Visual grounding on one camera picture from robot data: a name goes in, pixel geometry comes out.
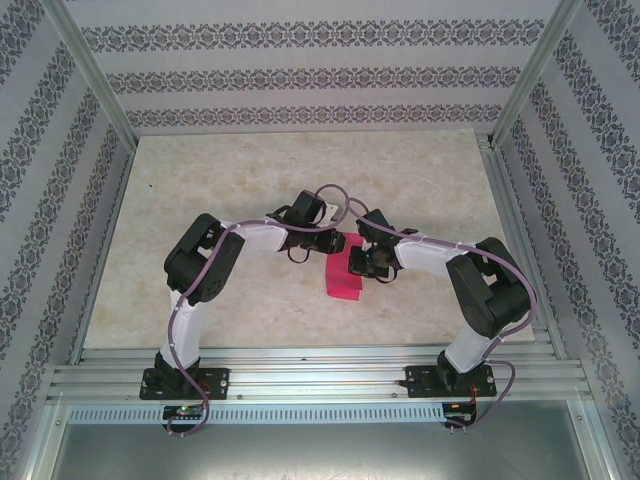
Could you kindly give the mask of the grey metal panel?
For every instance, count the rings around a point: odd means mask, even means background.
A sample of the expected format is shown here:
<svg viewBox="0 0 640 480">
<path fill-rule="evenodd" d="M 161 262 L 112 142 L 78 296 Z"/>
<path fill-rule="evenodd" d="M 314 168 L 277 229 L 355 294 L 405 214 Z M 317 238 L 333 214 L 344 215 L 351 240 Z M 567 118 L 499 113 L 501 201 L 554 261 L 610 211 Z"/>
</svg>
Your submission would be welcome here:
<svg viewBox="0 0 640 480">
<path fill-rule="evenodd" d="M 434 424 L 71 425 L 52 480 L 589 480 L 568 436 L 451 435 Z"/>
</svg>

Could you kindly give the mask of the aluminium side rail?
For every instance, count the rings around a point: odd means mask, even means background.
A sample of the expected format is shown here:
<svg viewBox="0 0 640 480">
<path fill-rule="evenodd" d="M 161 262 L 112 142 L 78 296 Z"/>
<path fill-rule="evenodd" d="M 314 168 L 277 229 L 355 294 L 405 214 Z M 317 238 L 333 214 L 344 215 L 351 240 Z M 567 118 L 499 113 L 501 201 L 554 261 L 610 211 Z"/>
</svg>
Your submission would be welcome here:
<svg viewBox="0 0 640 480">
<path fill-rule="evenodd" d="M 487 135 L 476 134 L 476 141 L 509 249 L 513 258 L 521 267 L 522 272 L 530 280 L 536 293 L 538 309 L 532 328 L 536 337 L 539 337 L 539 334 L 545 331 L 555 356 L 560 360 L 566 360 L 567 354 L 557 327 L 553 308 L 544 287 L 534 250 L 526 230 L 524 217 L 519 208 L 507 169 L 502 157 L 494 150 Z"/>
<path fill-rule="evenodd" d="M 123 169 L 119 176 L 117 189 L 114 193 L 113 202 L 109 208 L 109 215 L 105 224 L 105 230 L 101 237 L 101 244 L 99 252 L 96 256 L 94 268 L 91 273 L 90 282 L 87 287 L 86 295 L 83 300 L 80 316 L 78 318 L 77 328 L 74 331 L 72 337 L 71 349 L 68 352 L 67 363 L 75 365 L 82 357 L 84 349 L 84 342 L 86 340 L 87 332 L 89 329 L 92 312 L 97 299 L 101 278 L 107 263 L 109 249 L 115 233 L 117 219 L 124 200 L 127 183 L 130 178 L 131 169 L 135 160 L 137 149 L 134 148 L 127 154 Z"/>
</svg>

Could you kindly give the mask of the left aluminium frame post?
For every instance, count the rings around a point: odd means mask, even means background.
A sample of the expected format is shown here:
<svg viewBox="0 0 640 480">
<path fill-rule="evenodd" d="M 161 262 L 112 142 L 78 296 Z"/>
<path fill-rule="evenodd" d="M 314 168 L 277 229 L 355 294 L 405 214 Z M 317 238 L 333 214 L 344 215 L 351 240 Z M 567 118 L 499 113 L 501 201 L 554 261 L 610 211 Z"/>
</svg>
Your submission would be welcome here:
<svg viewBox="0 0 640 480">
<path fill-rule="evenodd" d="M 129 151 L 134 151 L 139 138 L 65 0 L 40 1 L 120 140 Z"/>
</svg>

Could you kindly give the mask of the pink paper sheet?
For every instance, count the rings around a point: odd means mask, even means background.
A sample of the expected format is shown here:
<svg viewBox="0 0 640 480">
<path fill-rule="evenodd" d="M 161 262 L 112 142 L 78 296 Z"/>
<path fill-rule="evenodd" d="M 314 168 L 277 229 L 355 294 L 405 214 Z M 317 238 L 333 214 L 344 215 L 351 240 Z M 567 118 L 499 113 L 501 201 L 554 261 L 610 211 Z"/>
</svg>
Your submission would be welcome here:
<svg viewBox="0 0 640 480">
<path fill-rule="evenodd" d="M 342 252 L 327 256 L 325 267 L 326 292 L 329 297 L 359 301 L 363 289 L 362 278 L 349 272 L 352 247 L 361 248 L 363 238 L 357 233 L 344 233 L 346 242 Z"/>
</svg>

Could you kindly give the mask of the aluminium mounting rail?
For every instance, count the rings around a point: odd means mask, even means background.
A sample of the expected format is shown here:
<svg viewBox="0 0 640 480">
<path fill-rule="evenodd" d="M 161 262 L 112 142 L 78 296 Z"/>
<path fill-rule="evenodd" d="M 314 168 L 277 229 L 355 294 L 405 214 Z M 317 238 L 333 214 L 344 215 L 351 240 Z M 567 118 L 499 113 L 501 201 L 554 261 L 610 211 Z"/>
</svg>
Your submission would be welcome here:
<svg viewBox="0 0 640 480">
<path fill-rule="evenodd" d="M 439 345 L 211 348 L 204 366 L 230 371 L 230 403 L 387 403 L 408 399 L 399 382 L 409 365 L 436 361 Z M 55 367 L 46 393 L 67 404 L 136 403 L 149 349 L 86 349 Z M 587 400 L 593 390 L 579 360 L 560 360 L 550 342 L 507 342 L 491 357 L 495 382 L 511 401 Z"/>
</svg>

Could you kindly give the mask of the aluminium frame post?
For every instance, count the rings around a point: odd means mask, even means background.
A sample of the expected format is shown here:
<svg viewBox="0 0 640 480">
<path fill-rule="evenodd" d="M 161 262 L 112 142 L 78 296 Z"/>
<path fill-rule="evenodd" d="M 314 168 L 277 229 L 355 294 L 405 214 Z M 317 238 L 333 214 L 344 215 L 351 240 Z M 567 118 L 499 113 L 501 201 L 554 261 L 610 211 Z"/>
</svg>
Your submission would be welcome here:
<svg viewBox="0 0 640 480">
<path fill-rule="evenodd" d="M 491 132 L 490 145 L 493 150 L 504 142 L 581 4 L 582 0 L 559 0 Z"/>
<path fill-rule="evenodd" d="M 129 151 L 134 151 L 139 138 L 65 0 L 40 1 L 120 140 Z"/>
</svg>

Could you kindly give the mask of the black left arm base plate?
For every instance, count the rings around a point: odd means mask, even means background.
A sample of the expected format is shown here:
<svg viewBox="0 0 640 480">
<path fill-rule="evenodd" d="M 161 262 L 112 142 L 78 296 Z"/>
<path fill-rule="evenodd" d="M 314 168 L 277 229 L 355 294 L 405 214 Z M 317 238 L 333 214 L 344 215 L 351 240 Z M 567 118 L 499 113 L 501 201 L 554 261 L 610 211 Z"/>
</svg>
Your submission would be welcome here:
<svg viewBox="0 0 640 480">
<path fill-rule="evenodd" d="M 191 377 L 209 400 L 226 400 L 230 371 L 224 368 L 199 368 Z M 177 369 L 164 375 L 157 368 L 145 369 L 139 390 L 141 400 L 202 400 L 203 396 Z"/>
</svg>

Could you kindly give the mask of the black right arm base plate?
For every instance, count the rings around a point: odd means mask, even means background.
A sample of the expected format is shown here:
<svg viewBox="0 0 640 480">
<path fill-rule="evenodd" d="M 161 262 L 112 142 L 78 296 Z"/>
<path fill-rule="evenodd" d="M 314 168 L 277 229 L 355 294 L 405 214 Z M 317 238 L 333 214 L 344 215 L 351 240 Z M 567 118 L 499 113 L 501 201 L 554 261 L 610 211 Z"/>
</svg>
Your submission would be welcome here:
<svg viewBox="0 0 640 480">
<path fill-rule="evenodd" d="M 435 365 L 407 366 L 399 382 L 410 398 L 492 398 L 497 395 L 493 370 L 482 364 L 468 373 Z"/>
</svg>

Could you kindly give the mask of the right aluminium frame post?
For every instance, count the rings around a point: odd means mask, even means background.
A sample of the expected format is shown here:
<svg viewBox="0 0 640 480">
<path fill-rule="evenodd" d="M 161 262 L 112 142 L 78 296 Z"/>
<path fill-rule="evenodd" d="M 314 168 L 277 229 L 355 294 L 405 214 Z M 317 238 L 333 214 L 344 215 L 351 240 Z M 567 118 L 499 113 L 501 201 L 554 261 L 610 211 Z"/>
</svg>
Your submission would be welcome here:
<svg viewBox="0 0 640 480">
<path fill-rule="evenodd" d="M 581 4 L 582 0 L 559 0 L 491 132 L 490 145 L 493 150 L 504 142 Z"/>
</svg>

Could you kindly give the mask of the left circuit board green light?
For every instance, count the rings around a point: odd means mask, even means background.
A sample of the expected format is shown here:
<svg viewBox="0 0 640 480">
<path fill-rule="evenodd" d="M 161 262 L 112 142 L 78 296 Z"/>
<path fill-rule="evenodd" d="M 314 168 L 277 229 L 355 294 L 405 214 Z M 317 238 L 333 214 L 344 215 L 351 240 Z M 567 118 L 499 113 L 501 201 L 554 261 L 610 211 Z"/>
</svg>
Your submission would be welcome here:
<svg viewBox="0 0 640 480">
<path fill-rule="evenodd" d="M 177 405 L 165 406 L 163 408 L 162 418 L 164 421 L 200 421 L 205 413 L 205 409 L 201 405 Z"/>
</svg>

